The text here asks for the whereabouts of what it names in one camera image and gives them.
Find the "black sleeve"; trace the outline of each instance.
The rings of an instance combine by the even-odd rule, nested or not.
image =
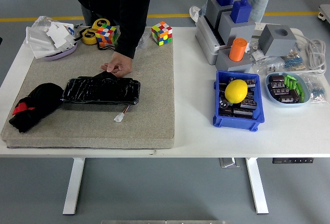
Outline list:
[[[134,58],[146,26],[150,0],[120,0],[120,36],[115,51]]]

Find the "orange cylinder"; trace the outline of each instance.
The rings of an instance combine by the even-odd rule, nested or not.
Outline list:
[[[233,41],[232,49],[229,53],[229,59],[232,61],[242,60],[247,45],[248,42],[244,38],[236,38]]]

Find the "rubik's cube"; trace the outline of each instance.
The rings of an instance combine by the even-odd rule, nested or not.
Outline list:
[[[103,24],[96,32],[96,39],[100,47],[105,47],[114,44],[118,37],[117,28]]]
[[[153,39],[159,46],[172,41],[172,28],[164,21],[152,26],[151,31]]]

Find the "red tag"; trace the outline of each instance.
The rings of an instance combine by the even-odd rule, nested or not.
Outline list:
[[[35,109],[35,107],[30,107],[30,108],[28,108],[27,105],[26,105],[26,103],[22,102],[22,103],[20,103],[20,104],[14,109],[12,115],[14,116],[14,115],[16,115],[17,113],[22,112],[22,111],[25,111],[25,110],[27,110],[27,109],[33,110],[33,109]]]

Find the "black jacket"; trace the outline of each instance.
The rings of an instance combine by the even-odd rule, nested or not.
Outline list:
[[[120,22],[115,51],[133,59],[143,35],[150,0],[78,0],[85,8]]]

